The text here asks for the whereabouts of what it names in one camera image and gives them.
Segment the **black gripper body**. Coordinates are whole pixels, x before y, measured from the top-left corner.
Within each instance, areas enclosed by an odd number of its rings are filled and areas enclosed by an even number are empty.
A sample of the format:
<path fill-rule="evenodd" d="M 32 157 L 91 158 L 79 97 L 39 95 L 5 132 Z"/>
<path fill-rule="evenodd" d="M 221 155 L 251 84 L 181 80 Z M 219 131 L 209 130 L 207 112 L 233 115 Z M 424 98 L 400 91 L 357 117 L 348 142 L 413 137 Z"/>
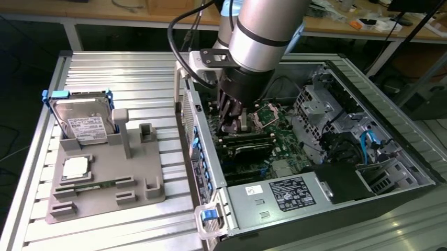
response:
<path fill-rule="evenodd" d="M 260 98 L 275 70 L 252 72 L 239 68 L 224 68 L 217 82 L 217 100 L 224 104 L 227 99 L 237 101 L 243 107 L 249 107 Z"/>

